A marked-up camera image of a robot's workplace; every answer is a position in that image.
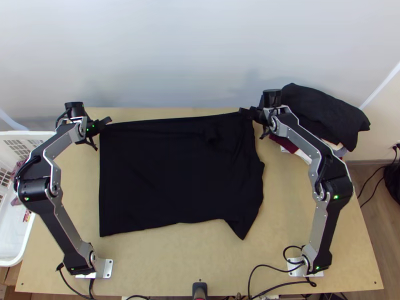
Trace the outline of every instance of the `black cord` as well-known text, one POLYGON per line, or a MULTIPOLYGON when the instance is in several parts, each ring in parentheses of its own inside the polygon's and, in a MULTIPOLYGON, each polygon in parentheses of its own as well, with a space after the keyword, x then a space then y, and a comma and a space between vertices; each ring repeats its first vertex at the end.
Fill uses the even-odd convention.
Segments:
MULTIPOLYGON (((397 147, 396 147, 396 146, 393 146, 393 150, 396 152, 396 154, 395 154, 395 156, 394 156, 393 161, 391 162, 391 164, 390 164, 389 166, 393 165, 393 164, 395 163, 396 159, 397 159, 397 147)), ((362 185, 362 188, 361 188, 361 190, 359 191, 359 194, 358 194, 357 198, 360 198, 361 194, 363 193, 364 188, 366 187, 367 182, 370 181, 370 179, 371 179, 372 177, 374 177, 374 175, 375 175, 380 169, 383 169, 383 168, 385 168, 385 167, 387 167, 387 165, 381 166, 381 167, 377 168, 377 169, 375 170, 375 172, 373 172, 373 174, 372 174, 372 175, 364 182, 364 184, 362 185)))
POLYGON ((310 284, 313 288, 315 288, 315 287, 317 286, 317 284, 316 284, 314 281, 311 281, 310 278, 306 277, 305 279, 306 279, 305 281, 292 281, 292 282, 286 282, 286 283, 282 283, 282 284, 275 285, 275 286, 273 286, 273 287, 271 287, 271 288, 269 288, 269 289, 266 289, 266 290, 262 291, 261 293, 258 293, 257 295, 255 295, 254 297, 249 298, 249 299, 250 299, 250 300, 251 300, 251 299, 255 299, 255 298, 260 297, 260 296, 263 296, 263 295, 265 295, 266 293, 269 293, 270 291, 273 291, 273 290, 275 290, 275 289, 277 289, 277 288, 281 288, 281 287, 285 287, 285 286, 290 286, 290 285, 310 284))
POLYGON ((136 297, 142 298, 144 300, 150 300, 148 297, 145 297, 145 296, 142 296, 142 295, 132 295, 132 296, 129 296, 128 298, 126 298, 125 300, 136 298, 136 297))
POLYGON ((271 269, 273 269, 273 270, 275 270, 275 271, 278 271, 278 272, 290 273, 290 272, 293 272, 294 270, 297 270, 298 268, 302 267, 303 265, 304 265, 304 262, 302 262, 302 264, 299 264, 298 266, 296 266, 295 268, 290 269, 290 270, 281 270, 281 269, 278 269, 278 268, 276 268, 276 267, 274 267, 274 266, 271 266, 271 265, 269 265, 269 264, 258 264, 258 265, 256 265, 256 266, 253 268, 253 270, 251 271, 250 276, 248 277, 248 283, 247 283, 247 296, 248 296, 248 298, 251 300, 251 299, 254 299, 254 298, 257 297, 257 296, 261 296, 261 295, 257 295, 257 296, 255 296, 255 297, 250 297, 250 282, 251 282, 251 280, 252 280, 252 276, 253 276, 254 271, 257 270, 258 268, 260 268, 260 267, 266 267, 266 268, 271 268, 271 269))
POLYGON ((347 299, 347 297, 345 296, 345 294, 343 294, 342 292, 340 292, 341 296, 344 298, 344 300, 349 300, 347 299))
POLYGON ((90 296, 90 298, 95 298, 95 297, 93 297, 93 294, 92 294, 92 289, 93 289, 93 284, 95 283, 95 279, 96 278, 90 278, 90 283, 89 283, 89 296, 90 296))
MULTIPOLYGON (((61 275, 62 281, 64 281, 65 285, 66 285, 71 291, 73 291, 73 292, 74 292, 75 294, 77 294, 78 296, 81 296, 82 298, 85 298, 85 299, 87 299, 87 300, 96 300, 96 299, 93 297, 93 294, 92 294, 93 284, 95 283, 95 279, 94 279, 94 278, 91 278, 91 279, 90 279, 90 283, 89 283, 89 295, 90 295, 90 297, 88 297, 88 296, 85 296, 85 295, 81 294, 80 292, 78 292, 76 289, 74 289, 72 286, 70 286, 70 285, 68 284, 67 280, 65 279, 65 277, 64 277, 64 275, 63 275, 63 272, 61 271, 62 268, 64 268, 64 264, 63 264, 63 263, 60 263, 60 264, 57 266, 57 268, 56 268, 55 270, 56 270, 56 271, 59 271, 59 274, 61 275)), ((136 298, 136 297, 137 297, 137 298, 142 298, 142 299, 144 299, 144 300, 150 300, 150 298, 145 297, 145 296, 142 296, 142 295, 132 295, 132 296, 129 296, 128 298, 126 298, 126 300, 132 299, 132 298, 136 298)))
POLYGON ((71 111, 71 108, 68 108, 66 111, 64 111, 62 114, 59 115, 57 120, 55 120, 55 128, 59 125, 59 121, 65 117, 66 114, 68 114, 71 111))
POLYGON ((283 258, 284 258, 284 260, 287 261, 288 263, 292 264, 292 265, 304 264, 303 261, 294 262, 294 261, 290 261, 290 259, 287 259, 287 258, 286 258, 286 251, 287 251, 288 249, 290 249, 290 248, 297 248, 297 249, 299 249, 299 250, 302 250, 303 247, 304 247, 304 246, 302 246, 302 247, 293 246, 293 245, 292 245, 292 246, 287 246, 285 249, 283 249, 283 258))
POLYGON ((364 206, 365 204, 367 204, 368 201, 370 201, 370 200, 372 199, 372 197, 375 195, 375 192, 377 191, 377 188, 378 188, 378 186, 379 186, 379 184, 381 183, 382 180, 384 180, 384 177, 382 177, 382 178, 378 181, 378 183, 375 185, 375 188, 373 189, 373 193, 372 193, 371 197, 369 197, 367 201, 365 201, 363 204, 361 204, 361 206, 359 207, 360 209, 362 209, 363 206, 364 206))
POLYGON ((73 292, 74 292, 75 294, 77 294, 78 296, 81 296, 82 298, 85 298, 85 299, 87 299, 87 300, 96 300, 96 299, 94 299, 93 297, 88 297, 88 296, 85 296, 85 295, 81 294, 81 293, 78 292, 76 289, 74 289, 72 286, 70 286, 70 285, 68 284, 68 282, 66 281, 66 279, 65 279, 65 277, 64 277, 64 275, 63 275, 63 272, 61 271, 61 269, 62 269, 63 267, 64 267, 64 264, 63 264, 63 263, 60 263, 60 264, 58 265, 56 271, 59 271, 59 274, 61 275, 62 281, 64 281, 65 285, 66 285, 71 291, 73 291, 73 292))

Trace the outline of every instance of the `wooden floor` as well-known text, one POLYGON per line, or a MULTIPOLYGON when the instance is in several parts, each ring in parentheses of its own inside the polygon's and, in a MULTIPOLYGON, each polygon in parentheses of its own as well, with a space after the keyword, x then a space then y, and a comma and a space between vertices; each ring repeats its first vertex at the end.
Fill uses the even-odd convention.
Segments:
MULTIPOLYGON (((365 180, 380 165, 353 165, 349 172, 357 195, 365 180)), ((360 197, 362 204, 372 194, 382 170, 369 181, 360 197)), ((398 300, 400 299, 400 205, 389 195, 382 181, 372 200, 362 208, 364 220, 369 232, 380 274, 383 280, 383 290, 346 292, 348 300, 398 300)), ((100 300, 119 300, 120 297, 96 297, 100 300)), ((33 294, 31 300, 73 300, 82 299, 79 296, 33 294)))

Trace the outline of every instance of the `white laundry basket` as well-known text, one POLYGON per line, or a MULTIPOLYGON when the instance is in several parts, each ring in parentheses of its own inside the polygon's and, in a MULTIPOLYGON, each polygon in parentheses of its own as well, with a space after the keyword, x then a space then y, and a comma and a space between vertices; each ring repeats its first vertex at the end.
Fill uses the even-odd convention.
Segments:
POLYGON ((52 131, 0 131, 0 267, 22 260, 35 219, 23 204, 11 206, 16 197, 11 172, 53 135, 52 131))

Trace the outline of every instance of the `folded black clothing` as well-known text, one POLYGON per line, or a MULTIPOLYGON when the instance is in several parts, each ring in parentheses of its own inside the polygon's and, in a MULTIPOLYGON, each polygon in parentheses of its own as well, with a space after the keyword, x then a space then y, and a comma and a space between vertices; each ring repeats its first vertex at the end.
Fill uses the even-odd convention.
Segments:
POLYGON ((358 133, 370 130, 362 110, 324 92, 290 83, 282 88, 281 103, 289 106, 305 129, 331 143, 356 148, 358 133))
POLYGON ((100 236, 223 219, 242 240, 264 163, 238 112, 109 124, 100 133, 100 236))

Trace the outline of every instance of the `particleboard tabletop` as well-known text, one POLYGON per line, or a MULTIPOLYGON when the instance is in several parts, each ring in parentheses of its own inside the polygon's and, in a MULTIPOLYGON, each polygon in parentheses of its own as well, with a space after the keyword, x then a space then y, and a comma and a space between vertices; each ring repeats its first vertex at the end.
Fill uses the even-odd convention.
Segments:
MULTIPOLYGON (((217 115, 237 108, 88 108, 92 119, 110 116, 114 123, 135 120, 217 115)), ((240 240, 223 220, 99 237, 99 152, 71 145, 55 161, 62 170, 62 202, 82 239, 93 244, 101 258, 114 260, 111 279, 97 279, 96 295, 191 296, 192 283, 201 279, 210 296, 247 294, 250 271, 270 264, 285 269, 282 251, 303 245, 310 235, 315 210, 308 166, 297 156, 280 153, 272 140, 258 139, 262 127, 254 123, 259 158, 265 163, 264 201, 247 237, 240 240)), ((94 139, 99 144, 99 137, 94 139)), ((131 186, 120 186, 127 192, 131 186)), ((378 265, 356 197, 340 213, 333 242, 331 267, 315 278, 317 287, 296 284, 273 294, 308 294, 383 289, 378 265)), ((55 272, 63 254, 43 224, 35 218, 16 290, 71 294, 55 272)), ((87 294, 89 280, 67 281, 87 294)), ((258 269, 251 281, 255 295, 294 279, 271 269, 258 269)))

